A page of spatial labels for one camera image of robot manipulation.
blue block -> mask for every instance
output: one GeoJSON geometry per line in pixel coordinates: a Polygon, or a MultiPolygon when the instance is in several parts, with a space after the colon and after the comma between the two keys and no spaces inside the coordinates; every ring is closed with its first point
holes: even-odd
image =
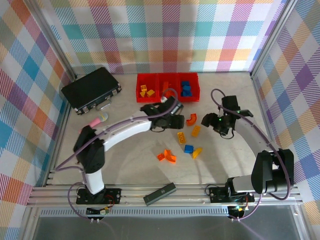
{"type": "Polygon", "coordinates": [[[183,91],[190,91],[191,87],[190,86],[183,86],[182,89],[183,89],[183,91]]]}
{"type": "Polygon", "coordinates": [[[192,154],[194,152],[194,146],[192,145],[185,145],[184,146],[184,152],[186,154],[192,154]]]}
{"type": "Polygon", "coordinates": [[[190,82],[189,81],[182,81],[181,85],[182,86],[190,86],[190,82]]]}

